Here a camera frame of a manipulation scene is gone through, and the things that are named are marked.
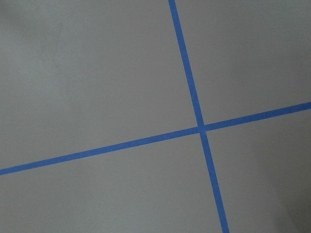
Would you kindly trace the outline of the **brown paper table cover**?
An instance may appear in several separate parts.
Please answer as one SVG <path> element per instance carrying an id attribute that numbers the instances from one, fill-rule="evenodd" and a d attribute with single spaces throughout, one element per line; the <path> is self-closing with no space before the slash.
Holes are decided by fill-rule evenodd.
<path id="1" fill-rule="evenodd" d="M 178 0 L 232 233 L 311 230 L 308 0 Z M 83 151 L 147 138 L 85 157 Z M 3 233 L 220 233 L 166 0 L 0 3 Z"/>

